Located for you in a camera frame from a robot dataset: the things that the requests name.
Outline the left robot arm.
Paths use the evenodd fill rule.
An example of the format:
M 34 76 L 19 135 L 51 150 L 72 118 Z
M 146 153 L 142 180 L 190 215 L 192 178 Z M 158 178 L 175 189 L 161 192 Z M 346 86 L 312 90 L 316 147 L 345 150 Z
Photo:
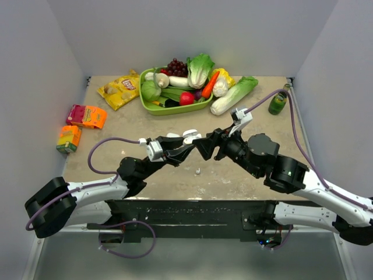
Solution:
M 179 166 L 192 151 L 194 139 L 173 134 L 141 138 L 136 143 L 145 147 L 147 156 L 123 158 L 116 171 L 105 173 L 106 179 L 77 183 L 67 182 L 63 177 L 51 179 L 24 205 L 29 216 L 26 230 L 34 231 L 42 239 L 78 223 L 116 228 L 121 215 L 106 202 L 134 197 L 146 187 L 145 180 L 165 165 Z

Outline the small white case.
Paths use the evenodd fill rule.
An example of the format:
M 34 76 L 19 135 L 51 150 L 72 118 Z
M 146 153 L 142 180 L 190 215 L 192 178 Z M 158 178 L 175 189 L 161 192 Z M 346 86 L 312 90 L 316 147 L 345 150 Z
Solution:
M 191 145 L 193 140 L 201 139 L 202 134 L 200 134 L 196 129 L 189 129 L 183 132 L 182 137 L 184 138 L 184 145 Z

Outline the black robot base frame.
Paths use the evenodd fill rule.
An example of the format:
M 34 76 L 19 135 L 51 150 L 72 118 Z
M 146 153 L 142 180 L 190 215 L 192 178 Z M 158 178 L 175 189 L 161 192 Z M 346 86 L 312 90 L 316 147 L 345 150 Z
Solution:
M 238 239 L 255 242 L 259 230 L 286 231 L 274 221 L 274 201 L 111 200 L 111 217 L 90 230 L 119 230 L 124 241 L 142 238 Z

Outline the white oval charging case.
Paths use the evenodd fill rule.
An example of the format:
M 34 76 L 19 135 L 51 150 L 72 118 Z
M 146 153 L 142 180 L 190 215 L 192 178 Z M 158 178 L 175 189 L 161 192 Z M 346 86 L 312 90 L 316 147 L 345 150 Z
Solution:
M 166 135 L 167 138 L 178 138 L 180 137 L 178 134 L 175 134 L 175 133 L 171 133 L 169 132 L 167 135 Z

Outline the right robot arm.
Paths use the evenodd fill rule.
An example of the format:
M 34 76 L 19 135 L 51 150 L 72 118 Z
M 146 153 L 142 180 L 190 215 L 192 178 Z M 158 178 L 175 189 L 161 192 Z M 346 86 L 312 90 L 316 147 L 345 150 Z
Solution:
M 372 244 L 372 199 L 329 184 L 307 165 L 279 154 L 279 144 L 265 134 L 244 141 L 240 132 L 230 135 L 217 129 L 192 143 L 204 160 L 212 158 L 214 149 L 219 148 L 215 160 L 228 157 L 254 178 L 263 178 L 271 190 L 315 203 L 304 206 L 266 201 L 263 212 L 248 218 L 250 223 L 262 229 L 304 225 L 337 233 L 356 245 Z

